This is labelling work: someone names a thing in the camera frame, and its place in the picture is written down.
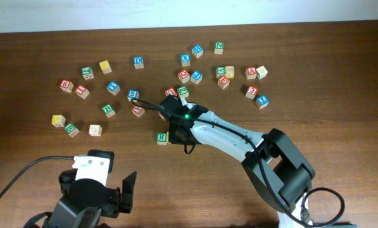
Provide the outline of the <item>green R block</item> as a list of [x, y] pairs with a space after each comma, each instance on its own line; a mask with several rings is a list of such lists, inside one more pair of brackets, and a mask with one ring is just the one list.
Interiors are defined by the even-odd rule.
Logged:
[[158, 145], [167, 145], [168, 144], [167, 133], [157, 133], [156, 142]]

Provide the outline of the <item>yellow S block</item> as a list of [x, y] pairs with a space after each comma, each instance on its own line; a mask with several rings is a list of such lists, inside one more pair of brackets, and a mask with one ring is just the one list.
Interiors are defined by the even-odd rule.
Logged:
[[166, 141], [167, 141], [167, 144], [170, 144], [171, 142], [169, 141], [169, 131], [166, 133]]

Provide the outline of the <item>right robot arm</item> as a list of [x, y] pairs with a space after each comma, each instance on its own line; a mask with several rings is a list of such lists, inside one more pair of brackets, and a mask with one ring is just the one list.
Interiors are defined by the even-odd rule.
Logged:
[[196, 103], [167, 96], [160, 113], [169, 121], [172, 144], [209, 145], [241, 162], [263, 200], [277, 210], [281, 225], [311, 227], [306, 194], [315, 171], [285, 133], [238, 127]]

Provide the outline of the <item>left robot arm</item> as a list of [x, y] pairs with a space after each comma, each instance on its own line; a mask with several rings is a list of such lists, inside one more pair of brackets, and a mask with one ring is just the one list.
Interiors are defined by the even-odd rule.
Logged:
[[98, 149], [75, 156], [72, 169], [59, 176], [63, 196], [54, 210], [33, 216], [23, 227], [37, 227], [41, 219], [44, 219], [43, 227], [108, 227], [105, 223], [99, 223], [101, 217], [115, 219], [121, 213], [130, 213], [137, 172], [124, 178], [122, 187], [106, 187], [114, 156], [112, 151]]

